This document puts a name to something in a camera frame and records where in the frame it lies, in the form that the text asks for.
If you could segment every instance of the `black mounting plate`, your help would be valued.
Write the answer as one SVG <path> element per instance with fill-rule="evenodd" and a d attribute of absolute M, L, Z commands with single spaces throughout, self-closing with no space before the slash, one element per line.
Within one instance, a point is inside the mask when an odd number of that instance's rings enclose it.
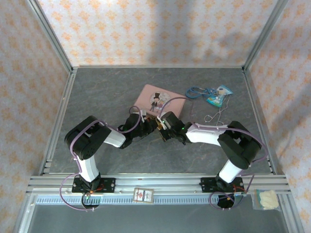
<path fill-rule="evenodd" d="M 96 193 L 114 193 L 116 187 L 116 178 L 101 178 L 98 187 L 104 186 L 103 189 L 96 191 Z M 89 190 L 85 189 L 83 181 L 76 177 L 73 180 L 72 193 L 87 193 Z"/>
<path fill-rule="evenodd" d="M 230 184 L 228 184 L 227 187 L 223 190 L 221 190 L 217 186 L 215 177 L 202 177 L 199 185 L 201 186 L 203 193 L 213 193 L 216 191 L 220 191 L 224 193 L 234 193 L 233 186 L 244 189 L 243 179 L 241 177 L 234 178 L 234 180 Z"/>

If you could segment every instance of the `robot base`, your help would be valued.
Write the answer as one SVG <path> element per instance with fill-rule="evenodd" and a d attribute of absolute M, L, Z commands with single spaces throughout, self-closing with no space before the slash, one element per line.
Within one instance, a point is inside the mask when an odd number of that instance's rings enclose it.
<path fill-rule="evenodd" d="M 116 178 L 100 178 L 99 185 L 96 190 L 93 190 L 95 193 L 114 193 L 116 186 Z M 73 180 L 72 193 L 88 193 L 90 190 L 86 189 L 85 183 L 76 177 Z"/>

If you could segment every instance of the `cartoon character illustration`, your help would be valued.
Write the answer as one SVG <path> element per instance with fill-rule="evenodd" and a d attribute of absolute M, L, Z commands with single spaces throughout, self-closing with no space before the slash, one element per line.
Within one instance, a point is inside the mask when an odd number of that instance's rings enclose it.
<path fill-rule="evenodd" d="M 157 107 L 161 109 L 161 108 L 163 107 L 164 104 L 165 104 L 165 101 L 160 100 L 160 101 L 157 103 Z"/>
<path fill-rule="evenodd" d="M 151 103 L 150 111 L 155 111 L 155 108 L 157 107 L 157 103 L 160 101 L 160 93 L 155 93 L 154 101 Z"/>

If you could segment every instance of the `sticker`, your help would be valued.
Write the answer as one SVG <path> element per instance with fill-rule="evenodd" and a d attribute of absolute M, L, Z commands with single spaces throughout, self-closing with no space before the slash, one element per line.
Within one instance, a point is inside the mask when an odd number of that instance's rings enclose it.
<path fill-rule="evenodd" d="M 145 188 L 135 188 L 133 201 L 143 202 L 143 203 L 153 203 L 154 202 L 154 190 Z"/>

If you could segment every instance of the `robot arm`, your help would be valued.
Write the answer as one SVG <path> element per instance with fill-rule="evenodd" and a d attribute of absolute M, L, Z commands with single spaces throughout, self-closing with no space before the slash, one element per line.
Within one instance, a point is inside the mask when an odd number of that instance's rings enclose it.
<path fill-rule="evenodd" d="M 161 125 L 160 133 L 164 141 L 176 138 L 183 144 L 202 142 L 222 147 L 228 161 L 216 177 L 220 189 L 230 184 L 242 170 L 248 169 L 261 148 L 259 142 L 252 137 L 227 130 L 248 131 L 237 121 L 223 126 L 205 126 L 190 122 L 184 124 L 174 113 L 168 112 L 161 117 Z"/>
<path fill-rule="evenodd" d="M 175 138 L 186 143 L 209 143 L 222 147 L 228 161 L 216 176 L 217 186 L 223 190 L 243 170 L 247 169 L 260 150 L 260 144 L 252 137 L 234 132 L 228 129 L 247 129 L 237 121 L 229 125 L 205 126 L 188 122 L 184 124 L 173 112 L 164 114 L 161 118 L 141 118 L 139 124 L 130 132 L 122 134 L 122 131 L 131 129 L 139 120 L 138 114 L 131 114 L 124 125 L 119 126 L 116 131 L 98 120 L 89 116 L 78 126 L 72 129 L 65 137 L 65 142 L 70 148 L 72 142 L 73 152 L 78 156 L 80 164 L 80 179 L 88 190 L 95 190 L 100 184 L 100 173 L 96 167 L 94 153 L 102 143 L 113 145 L 123 149 L 132 143 L 133 138 L 143 137 L 156 128 L 162 136 L 163 141 Z M 87 126 L 97 122 L 89 129 Z"/>

